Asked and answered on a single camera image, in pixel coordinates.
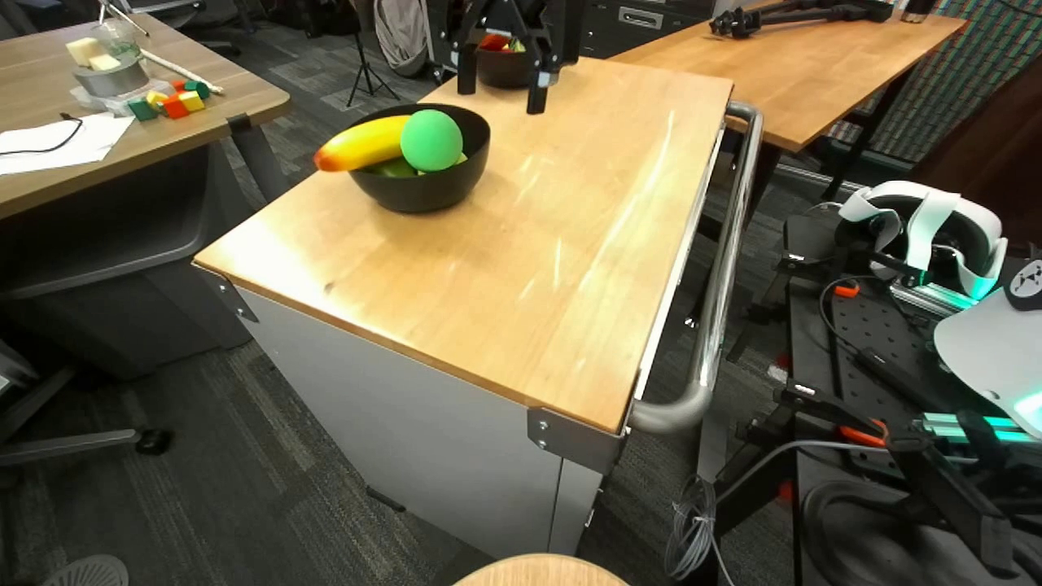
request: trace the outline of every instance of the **metal handle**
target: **metal handle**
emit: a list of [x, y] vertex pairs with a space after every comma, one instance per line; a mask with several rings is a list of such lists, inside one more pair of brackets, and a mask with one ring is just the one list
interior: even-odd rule
[[722, 235], [718, 246], [710, 291], [705, 300], [690, 379], [688, 379], [683, 393], [673, 405], [640, 400], [633, 409], [635, 430], [647, 430], [647, 434], [694, 430], [705, 420], [706, 406], [712, 405], [722, 337], [728, 337], [729, 292], [737, 282], [737, 260], [738, 260], [738, 246], [743, 246], [743, 229], [746, 229], [753, 173], [756, 173], [759, 142], [763, 142], [763, 115], [759, 112], [753, 112], [746, 104], [729, 104], [728, 115], [746, 122], [746, 140], [743, 140], [743, 153], [738, 153], [738, 180], [729, 193], [729, 205], [728, 205], [728, 218], [722, 218], [728, 224], [722, 224]]

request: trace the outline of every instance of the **table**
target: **table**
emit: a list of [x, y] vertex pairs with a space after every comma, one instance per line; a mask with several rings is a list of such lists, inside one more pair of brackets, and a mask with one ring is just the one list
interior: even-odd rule
[[804, 153], [876, 90], [890, 87], [969, 22], [802, 22], [769, 27], [753, 39], [712, 35], [710, 22], [671, 34], [615, 57], [619, 63], [737, 82], [737, 97], [763, 112], [764, 149], [759, 193], [782, 153]]
[[[204, 112], [184, 122], [135, 124], [100, 164], [4, 177], [0, 218], [214, 142], [229, 138], [229, 131], [262, 182], [262, 193], [275, 195], [284, 189], [284, 180], [277, 177], [279, 167], [275, 164], [259, 124], [277, 116], [291, 104], [291, 95], [146, 14], [138, 14], [135, 21], [149, 31], [146, 48], [221, 84], [226, 97], [212, 97]], [[89, 27], [0, 44], [0, 87], [9, 87], [0, 112], [0, 131], [50, 124], [59, 122], [59, 115], [86, 115], [70, 95], [75, 84], [75, 64], [65, 53], [65, 44], [83, 35], [89, 35]], [[146, 64], [146, 71], [152, 80], [178, 80], [157, 64]]]
[[373, 496], [487, 554], [579, 545], [642, 399], [729, 82], [584, 58], [490, 116], [476, 193], [417, 218], [317, 173], [197, 264]]

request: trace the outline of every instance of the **stool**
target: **stool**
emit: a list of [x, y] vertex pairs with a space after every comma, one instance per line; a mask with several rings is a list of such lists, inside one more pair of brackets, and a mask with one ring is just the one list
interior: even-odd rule
[[621, 581], [591, 561], [563, 554], [526, 554], [490, 562], [458, 581], [458, 586], [621, 586]]

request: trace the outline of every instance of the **black bowl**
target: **black bowl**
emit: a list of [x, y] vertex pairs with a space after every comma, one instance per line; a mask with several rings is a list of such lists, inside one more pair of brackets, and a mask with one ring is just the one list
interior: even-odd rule
[[375, 112], [366, 122], [390, 116], [390, 115], [417, 115], [417, 112], [442, 112], [449, 115], [462, 131], [462, 153], [465, 159], [458, 167], [449, 167], [442, 173], [425, 173], [425, 177], [386, 177], [379, 167], [356, 170], [352, 180], [386, 210], [405, 213], [405, 216], [431, 216], [458, 205], [474, 185], [483, 180], [490, 164], [490, 142], [491, 128], [483, 115], [454, 109], [454, 104], [398, 104]]
[[527, 53], [479, 48], [479, 80], [491, 87], [527, 87]]

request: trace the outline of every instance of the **yellow banana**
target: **yellow banana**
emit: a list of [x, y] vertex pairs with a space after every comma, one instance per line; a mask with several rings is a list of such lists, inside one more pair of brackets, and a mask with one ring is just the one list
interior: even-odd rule
[[363, 167], [398, 159], [400, 134], [408, 122], [411, 122], [408, 115], [394, 115], [394, 116], [366, 122], [335, 134], [317, 149], [317, 170], [341, 173], [341, 170], [363, 170]]

